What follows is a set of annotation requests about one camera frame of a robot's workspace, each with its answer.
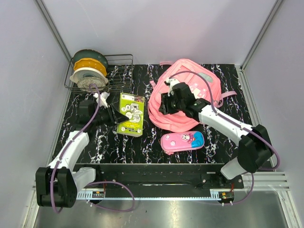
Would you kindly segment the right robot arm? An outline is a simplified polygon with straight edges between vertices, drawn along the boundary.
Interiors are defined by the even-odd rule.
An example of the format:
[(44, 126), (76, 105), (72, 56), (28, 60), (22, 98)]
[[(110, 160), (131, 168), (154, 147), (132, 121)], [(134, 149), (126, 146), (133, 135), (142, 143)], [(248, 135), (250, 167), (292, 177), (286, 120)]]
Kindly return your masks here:
[(215, 177), (220, 188), (227, 188), (233, 178), (240, 174), (255, 173), (274, 154), (264, 126), (259, 124), (253, 127), (236, 121), (215, 108), (213, 102), (195, 98), (184, 82), (170, 79), (165, 84), (169, 90), (161, 94), (159, 108), (163, 115), (183, 112), (188, 118), (213, 127), (237, 145), (237, 157), (227, 162)]

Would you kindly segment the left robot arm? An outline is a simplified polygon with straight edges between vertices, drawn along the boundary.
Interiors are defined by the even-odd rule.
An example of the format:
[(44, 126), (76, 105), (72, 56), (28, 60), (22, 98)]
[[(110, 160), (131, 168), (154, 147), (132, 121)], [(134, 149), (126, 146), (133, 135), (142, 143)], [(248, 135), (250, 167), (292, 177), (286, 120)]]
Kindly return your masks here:
[(129, 120), (112, 105), (97, 104), (92, 100), (80, 102), (77, 114), (72, 131), (58, 155), (48, 166), (36, 171), (37, 204), (41, 207), (71, 208), (84, 187), (98, 188), (103, 181), (101, 174), (90, 167), (73, 172), (74, 166), (89, 144), (95, 127)]

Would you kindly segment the pink student backpack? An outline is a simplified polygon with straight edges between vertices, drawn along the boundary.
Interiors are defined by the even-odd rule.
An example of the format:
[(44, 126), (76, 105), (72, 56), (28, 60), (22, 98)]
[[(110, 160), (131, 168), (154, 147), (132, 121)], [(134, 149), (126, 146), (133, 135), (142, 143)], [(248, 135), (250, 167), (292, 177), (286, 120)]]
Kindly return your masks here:
[(186, 132), (197, 126), (199, 123), (194, 119), (188, 118), (183, 112), (163, 115), (158, 111), (161, 104), (161, 94), (168, 93), (169, 87), (164, 81), (177, 72), (185, 71), (174, 78), (180, 82), (185, 82), (195, 98), (214, 100), (214, 106), (220, 108), (223, 105), (223, 99), (228, 96), (236, 95), (235, 91), (222, 93), (220, 79), (211, 71), (190, 59), (179, 59), (172, 64), (158, 79), (157, 83), (153, 80), (150, 84), (153, 87), (152, 94), (148, 101), (148, 114), (151, 122), (164, 130), (171, 132)]

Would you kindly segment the green book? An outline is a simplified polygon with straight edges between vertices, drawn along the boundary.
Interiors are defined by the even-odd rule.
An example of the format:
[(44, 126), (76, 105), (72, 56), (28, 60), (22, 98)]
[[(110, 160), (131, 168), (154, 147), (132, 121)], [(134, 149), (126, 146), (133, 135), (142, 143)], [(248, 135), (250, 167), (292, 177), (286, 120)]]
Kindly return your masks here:
[(143, 134), (144, 97), (120, 93), (119, 112), (128, 118), (118, 124), (118, 134), (139, 137)]

